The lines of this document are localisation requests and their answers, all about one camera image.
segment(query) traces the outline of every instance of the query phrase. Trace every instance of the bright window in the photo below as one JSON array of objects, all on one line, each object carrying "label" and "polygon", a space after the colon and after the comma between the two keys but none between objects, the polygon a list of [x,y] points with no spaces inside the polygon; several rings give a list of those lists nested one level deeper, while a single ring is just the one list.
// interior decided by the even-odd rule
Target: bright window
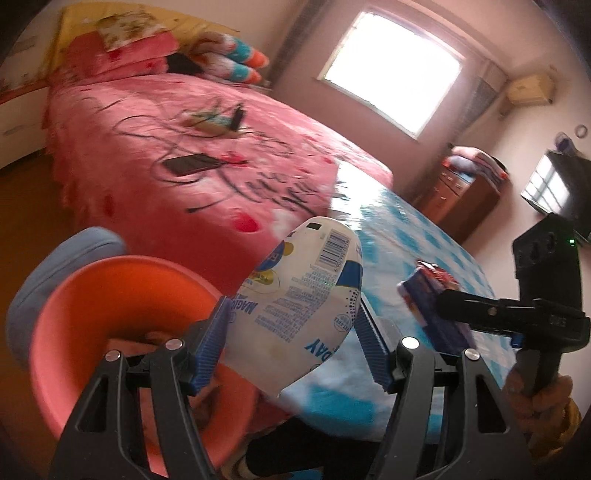
[{"label": "bright window", "polygon": [[416,137],[461,69],[442,42],[364,12],[341,42],[324,80]]}]

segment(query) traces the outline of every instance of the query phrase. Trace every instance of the wooden floor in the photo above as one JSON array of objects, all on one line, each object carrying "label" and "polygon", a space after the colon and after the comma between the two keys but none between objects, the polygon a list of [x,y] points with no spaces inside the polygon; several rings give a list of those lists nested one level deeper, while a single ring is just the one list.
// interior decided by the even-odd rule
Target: wooden floor
[{"label": "wooden floor", "polygon": [[[73,233],[59,205],[51,157],[32,156],[0,169],[0,319],[27,275]],[[55,440],[41,419],[28,373],[8,352],[0,329],[0,422],[34,469],[45,476]]]}]

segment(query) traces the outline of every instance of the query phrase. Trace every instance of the black phone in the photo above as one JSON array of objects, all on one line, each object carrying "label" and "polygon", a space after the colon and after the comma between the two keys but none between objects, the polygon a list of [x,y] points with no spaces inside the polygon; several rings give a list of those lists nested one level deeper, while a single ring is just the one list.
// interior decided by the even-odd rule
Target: black phone
[{"label": "black phone", "polygon": [[184,177],[192,173],[211,170],[225,165],[226,162],[210,157],[205,153],[195,153],[186,157],[169,158],[163,161],[166,169],[174,173],[177,177]]}]

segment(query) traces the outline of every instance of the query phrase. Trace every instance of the black pants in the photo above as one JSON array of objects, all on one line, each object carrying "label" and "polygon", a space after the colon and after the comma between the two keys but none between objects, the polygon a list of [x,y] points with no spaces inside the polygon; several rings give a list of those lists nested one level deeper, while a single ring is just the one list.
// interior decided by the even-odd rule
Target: black pants
[{"label": "black pants", "polygon": [[[378,448],[377,442],[332,437],[293,418],[253,440],[246,465],[263,477],[324,467],[324,480],[365,480]],[[436,452],[436,445],[425,446],[417,475],[431,471]]]}]

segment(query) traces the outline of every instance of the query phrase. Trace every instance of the headboard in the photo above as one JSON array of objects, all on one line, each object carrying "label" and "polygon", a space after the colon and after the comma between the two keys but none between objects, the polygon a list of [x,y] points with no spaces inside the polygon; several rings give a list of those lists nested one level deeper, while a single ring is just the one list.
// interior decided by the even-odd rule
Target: headboard
[{"label": "headboard", "polygon": [[238,31],[224,25],[150,5],[121,2],[77,3],[63,9],[59,30],[46,57],[49,72],[53,72],[61,65],[63,53],[70,42],[78,35],[93,31],[96,21],[110,15],[132,11],[144,11],[155,16],[160,23],[173,32],[181,45],[181,49],[190,45],[195,36],[204,30],[213,30],[230,35],[239,34]]}]

